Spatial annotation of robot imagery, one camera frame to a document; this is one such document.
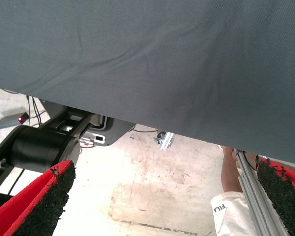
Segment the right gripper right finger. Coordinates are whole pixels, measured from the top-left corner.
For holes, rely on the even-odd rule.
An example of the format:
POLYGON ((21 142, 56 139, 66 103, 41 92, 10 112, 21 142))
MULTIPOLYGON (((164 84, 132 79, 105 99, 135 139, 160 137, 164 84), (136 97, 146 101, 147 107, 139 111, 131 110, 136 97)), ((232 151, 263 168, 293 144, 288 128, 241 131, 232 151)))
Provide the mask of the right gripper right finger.
POLYGON ((266 158, 256 161, 257 177, 287 232, 295 236, 295 172, 266 158))

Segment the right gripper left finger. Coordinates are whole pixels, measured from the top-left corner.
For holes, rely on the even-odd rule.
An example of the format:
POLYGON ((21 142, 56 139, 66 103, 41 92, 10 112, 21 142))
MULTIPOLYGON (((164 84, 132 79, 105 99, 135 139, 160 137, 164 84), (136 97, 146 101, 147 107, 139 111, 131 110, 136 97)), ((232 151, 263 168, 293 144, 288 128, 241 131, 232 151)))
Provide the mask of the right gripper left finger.
POLYGON ((0 206, 0 236, 51 236, 75 179, 71 160, 55 164, 0 206))

